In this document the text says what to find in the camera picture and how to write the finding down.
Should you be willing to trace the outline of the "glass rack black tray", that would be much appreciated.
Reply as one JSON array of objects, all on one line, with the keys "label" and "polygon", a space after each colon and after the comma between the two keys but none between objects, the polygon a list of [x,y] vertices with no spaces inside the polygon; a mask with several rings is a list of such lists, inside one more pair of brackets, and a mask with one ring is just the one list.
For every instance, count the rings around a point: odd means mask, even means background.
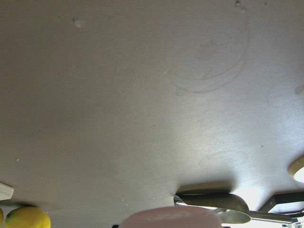
[{"label": "glass rack black tray", "polygon": [[269,213],[295,213],[304,209],[304,192],[275,194],[258,211]]}]

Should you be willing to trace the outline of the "metal scoop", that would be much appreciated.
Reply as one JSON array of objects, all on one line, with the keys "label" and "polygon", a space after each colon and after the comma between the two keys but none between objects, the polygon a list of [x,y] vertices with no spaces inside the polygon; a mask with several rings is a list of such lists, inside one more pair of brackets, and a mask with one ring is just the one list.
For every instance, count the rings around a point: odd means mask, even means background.
[{"label": "metal scoop", "polygon": [[210,209],[224,224],[245,224],[252,220],[291,225],[289,215],[250,211],[246,202],[230,193],[182,194],[173,197],[175,206],[193,206]]}]

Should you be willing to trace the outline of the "pink cup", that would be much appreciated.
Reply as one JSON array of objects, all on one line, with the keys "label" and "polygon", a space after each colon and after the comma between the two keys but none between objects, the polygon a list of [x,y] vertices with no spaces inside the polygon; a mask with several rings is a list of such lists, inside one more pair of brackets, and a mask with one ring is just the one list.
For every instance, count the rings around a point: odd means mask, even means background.
[{"label": "pink cup", "polygon": [[163,207],[138,212],[126,218],[120,228],[220,228],[215,212],[199,207]]}]

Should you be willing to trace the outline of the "wooden cutting board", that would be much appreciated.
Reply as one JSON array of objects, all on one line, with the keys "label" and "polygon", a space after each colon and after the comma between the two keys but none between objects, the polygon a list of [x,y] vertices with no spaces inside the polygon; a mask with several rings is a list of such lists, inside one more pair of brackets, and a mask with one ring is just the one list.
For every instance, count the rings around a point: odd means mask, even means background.
[{"label": "wooden cutting board", "polygon": [[6,185],[4,183],[0,183],[0,201],[11,199],[13,193],[14,193],[13,187]]}]

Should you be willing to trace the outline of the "yellow lemon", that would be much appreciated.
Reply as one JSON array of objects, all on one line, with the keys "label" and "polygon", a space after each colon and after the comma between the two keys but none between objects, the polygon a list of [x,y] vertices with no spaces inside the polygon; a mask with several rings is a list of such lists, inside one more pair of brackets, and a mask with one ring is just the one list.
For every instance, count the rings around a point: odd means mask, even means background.
[{"label": "yellow lemon", "polygon": [[2,227],[3,221],[4,221],[4,214],[3,214],[3,210],[0,209],[0,228]]},{"label": "yellow lemon", "polygon": [[50,217],[36,207],[21,207],[6,216],[5,228],[50,228]]}]

